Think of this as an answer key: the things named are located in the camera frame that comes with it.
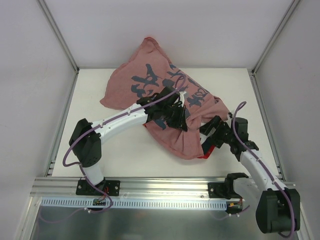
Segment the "red cartoon pillowcase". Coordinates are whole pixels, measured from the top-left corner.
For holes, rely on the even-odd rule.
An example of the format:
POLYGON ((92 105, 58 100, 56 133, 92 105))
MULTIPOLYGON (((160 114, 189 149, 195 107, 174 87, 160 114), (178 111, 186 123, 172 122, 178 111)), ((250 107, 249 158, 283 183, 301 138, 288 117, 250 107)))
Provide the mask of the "red cartoon pillowcase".
POLYGON ((185 160, 210 156, 215 147, 200 128, 216 116, 225 121, 229 114, 222 99, 175 66, 151 37, 111 74, 100 103, 115 110, 154 103, 146 108, 146 129, 185 160))

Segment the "white pillow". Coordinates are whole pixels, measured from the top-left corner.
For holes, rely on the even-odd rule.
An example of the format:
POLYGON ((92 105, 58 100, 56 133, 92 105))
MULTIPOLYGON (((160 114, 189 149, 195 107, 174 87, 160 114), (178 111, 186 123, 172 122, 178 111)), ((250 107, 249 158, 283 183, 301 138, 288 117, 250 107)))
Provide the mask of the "white pillow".
POLYGON ((200 123, 200 127, 199 127, 199 137, 200 137, 200 142, 201 143, 204 143, 205 140, 207 139, 207 134, 206 134, 206 130, 203 128, 204 125, 206 125, 207 123, 206 122, 201 122, 200 123))

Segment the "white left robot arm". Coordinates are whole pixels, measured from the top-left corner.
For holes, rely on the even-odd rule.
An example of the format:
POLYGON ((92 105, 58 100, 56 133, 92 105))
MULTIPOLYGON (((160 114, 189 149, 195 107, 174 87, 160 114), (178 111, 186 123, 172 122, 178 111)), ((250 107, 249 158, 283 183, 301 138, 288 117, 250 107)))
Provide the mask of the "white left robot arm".
POLYGON ((99 166, 102 146, 110 138, 137 125, 161 120, 173 129, 186 132, 186 91, 165 87, 160 93, 142 97, 132 106, 106 119, 89 122, 79 120, 69 140, 67 153, 77 157, 78 165, 93 195, 104 191, 104 176, 99 166))

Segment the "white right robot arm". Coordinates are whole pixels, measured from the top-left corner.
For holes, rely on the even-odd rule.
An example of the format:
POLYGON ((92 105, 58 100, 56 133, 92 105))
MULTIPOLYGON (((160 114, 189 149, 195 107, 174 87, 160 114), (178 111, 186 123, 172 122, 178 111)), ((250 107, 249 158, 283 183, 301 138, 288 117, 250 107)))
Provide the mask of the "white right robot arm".
POLYGON ((209 183, 210 198, 241 198, 255 208, 255 219, 264 234, 290 236, 300 230, 300 194, 288 188, 264 163, 258 146, 249 139, 248 120, 236 117, 231 123, 219 116, 199 128, 204 153, 226 144, 248 173, 229 173, 223 183, 209 183))

